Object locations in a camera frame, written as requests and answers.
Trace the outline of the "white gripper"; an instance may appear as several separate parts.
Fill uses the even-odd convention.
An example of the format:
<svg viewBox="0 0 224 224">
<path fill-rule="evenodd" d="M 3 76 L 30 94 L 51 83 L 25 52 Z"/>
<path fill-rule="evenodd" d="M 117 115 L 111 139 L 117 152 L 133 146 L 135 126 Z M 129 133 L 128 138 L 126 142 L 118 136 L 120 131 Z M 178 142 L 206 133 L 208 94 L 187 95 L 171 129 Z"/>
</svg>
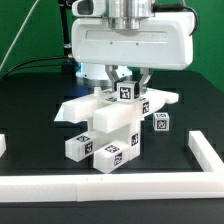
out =
<svg viewBox="0 0 224 224">
<path fill-rule="evenodd" d="M 121 78 L 117 66 L 139 67 L 138 96 L 145 94 L 153 69 L 183 70 L 193 61 L 190 12 L 156 13 L 138 30 L 112 30 L 103 18 L 80 18 L 72 25 L 72 54 L 80 63 L 104 64 L 112 90 Z"/>
</svg>

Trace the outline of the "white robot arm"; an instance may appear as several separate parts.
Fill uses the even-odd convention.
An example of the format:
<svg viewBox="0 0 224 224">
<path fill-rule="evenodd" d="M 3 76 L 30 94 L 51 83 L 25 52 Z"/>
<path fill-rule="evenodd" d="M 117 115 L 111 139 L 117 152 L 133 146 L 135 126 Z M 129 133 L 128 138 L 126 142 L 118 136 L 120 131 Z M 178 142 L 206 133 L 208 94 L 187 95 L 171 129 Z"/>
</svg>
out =
<svg viewBox="0 0 224 224">
<path fill-rule="evenodd" d="M 88 84 L 115 86 L 130 67 L 145 84 L 154 69 L 183 70 L 193 61 L 198 16 L 183 3 L 76 0 L 72 13 L 72 54 Z"/>
</svg>

